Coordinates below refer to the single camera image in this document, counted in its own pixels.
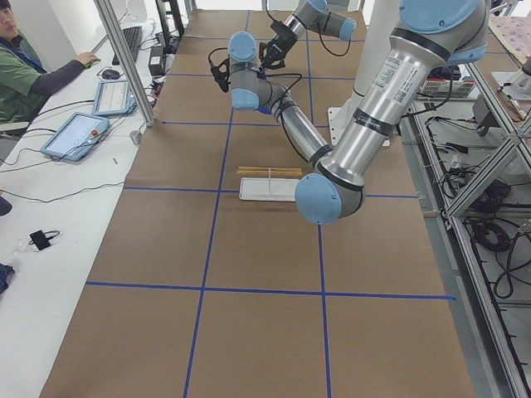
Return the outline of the person's hand on mouse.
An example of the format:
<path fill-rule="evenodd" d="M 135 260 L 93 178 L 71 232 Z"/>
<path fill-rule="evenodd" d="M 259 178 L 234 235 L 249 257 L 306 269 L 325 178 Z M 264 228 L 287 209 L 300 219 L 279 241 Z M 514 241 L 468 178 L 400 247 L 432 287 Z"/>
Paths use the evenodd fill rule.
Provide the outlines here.
<path fill-rule="evenodd" d="M 80 53 L 76 60 L 79 61 L 85 68 L 90 68 L 93 64 L 100 62 L 100 58 L 92 52 Z"/>

